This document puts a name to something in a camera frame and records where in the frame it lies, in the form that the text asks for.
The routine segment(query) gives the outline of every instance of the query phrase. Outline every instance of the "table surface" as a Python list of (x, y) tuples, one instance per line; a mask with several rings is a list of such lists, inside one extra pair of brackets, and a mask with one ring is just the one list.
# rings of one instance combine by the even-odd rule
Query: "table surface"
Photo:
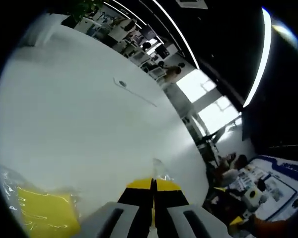
[(40, 189), (78, 192), (86, 216), (117, 201), (126, 184), (151, 177), (153, 158), (190, 203), (203, 204), (205, 163), (141, 69), (61, 25), (45, 46), (14, 52), (0, 80), (0, 165)]
[(93, 19), (90, 19), (90, 18), (88, 18), (88, 17), (83, 17), (83, 21), (88, 21), (88, 22), (90, 22), (90, 23), (92, 23), (92, 24), (94, 24), (94, 25), (101, 26), (100, 23), (98, 23), (98, 22), (96, 22), (96, 21), (94, 21)]

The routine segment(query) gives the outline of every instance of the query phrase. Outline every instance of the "window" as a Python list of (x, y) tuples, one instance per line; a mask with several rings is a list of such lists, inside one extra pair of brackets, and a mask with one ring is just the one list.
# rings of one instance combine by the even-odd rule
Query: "window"
[(198, 114), (210, 134), (216, 132), (239, 116), (238, 111), (225, 96), (220, 97)]
[(146, 42), (149, 42), (152, 46), (158, 42), (158, 40), (156, 40), (155, 38), (152, 38), (151, 40), (148, 40)]
[(242, 125), (242, 118), (238, 118), (235, 120), (235, 125)]
[(177, 82), (177, 85), (191, 103), (195, 102), (216, 87), (215, 83), (213, 83), (213, 81), (199, 69), (184, 76)]

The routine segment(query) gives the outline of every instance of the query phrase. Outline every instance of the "clear plastic bag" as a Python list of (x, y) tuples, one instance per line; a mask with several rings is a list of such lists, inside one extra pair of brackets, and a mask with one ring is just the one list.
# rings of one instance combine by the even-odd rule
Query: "clear plastic bag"
[(0, 184), (12, 214), (29, 237), (68, 238), (79, 232), (78, 196), (70, 189), (43, 191), (2, 166)]
[(159, 159), (153, 159), (153, 179), (161, 179), (165, 181), (173, 181), (169, 171)]

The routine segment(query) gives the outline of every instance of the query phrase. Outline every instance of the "ceiling light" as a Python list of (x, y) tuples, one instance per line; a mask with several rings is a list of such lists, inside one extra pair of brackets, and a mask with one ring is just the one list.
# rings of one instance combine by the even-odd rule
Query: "ceiling light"
[(157, 37), (157, 39), (162, 43), (162, 44), (164, 44), (164, 42), (162, 41), (162, 39), (157, 35), (156, 36)]
[(122, 14), (124, 17), (126, 17), (126, 18), (128, 18), (128, 19), (131, 19), (131, 18), (130, 18), (129, 16), (127, 16), (125, 13), (123, 13), (122, 11), (120, 11), (120, 10), (118, 10), (117, 8), (113, 7), (112, 5), (110, 5), (110, 4), (106, 3), (106, 2), (104, 2), (104, 4), (106, 4), (106, 5), (110, 6), (111, 8), (115, 9), (117, 12), (119, 12), (120, 14)]
[(244, 108), (247, 107), (247, 105), (250, 103), (250, 101), (254, 97), (255, 92), (256, 92), (258, 85), (260, 83), (260, 80), (262, 79), (262, 76), (263, 76), (263, 73), (265, 70), (265, 66), (267, 63), (269, 49), (270, 49), (270, 43), (271, 43), (271, 39), (272, 39), (272, 20), (270, 18), (269, 13), (265, 9), (262, 8), (262, 11), (263, 11), (264, 27), (265, 27), (263, 53), (262, 53), (262, 58), (259, 63), (255, 81), (254, 81), (253, 86), (248, 94), (248, 97), (243, 105)]
[(197, 60), (195, 59), (193, 52), (188, 44), (188, 42), (186, 41), (186, 39), (184, 38), (182, 32), (180, 31), (179, 27), (175, 24), (174, 20), (171, 18), (171, 16), (166, 12), (166, 10), (164, 10), (164, 8), (156, 1), (156, 0), (152, 0), (160, 9), (161, 11), (166, 15), (166, 17), (171, 21), (172, 25), (175, 27), (175, 29), (178, 31), (179, 35), (181, 36), (182, 40), (184, 41), (184, 44), (186, 45), (186, 47), (188, 48), (191, 57), (195, 63), (195, 66), (197, 69), (200, 69), (199, 64), (197, 62)]
[(126, 8), (124, 5), (122, 5), (121, 3), (117, 2), (116, 0), (112, 0), (115, 3), (119, 4), (120, 6), (122, 6), (124, 9), (126, 9), (128, 12), (130, 12), (132, 15), (134, 15), (139, 21), (141, 21), (145, 26), (147, 26), (147, 24), (142, 21), (136, 14), (134, 14), (132, 11), (130, 11), (128, 8)]

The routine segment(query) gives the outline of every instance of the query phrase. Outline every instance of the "chair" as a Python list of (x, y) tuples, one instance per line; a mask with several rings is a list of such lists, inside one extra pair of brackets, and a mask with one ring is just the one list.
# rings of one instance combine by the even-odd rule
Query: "chair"
[(132, 63), (141, 67), (144, 63), (146, 63), (147, 61), (150, 60), (150, 56), (141, 50), (141, 51), (136, 52), (129, 59)]
[(160, 78), (164, 77), (166, 75), (166, 72), (163, 68), (157, 67), (153, 70), (149, 71), (148, 74), (155, 80), (159, 80)]

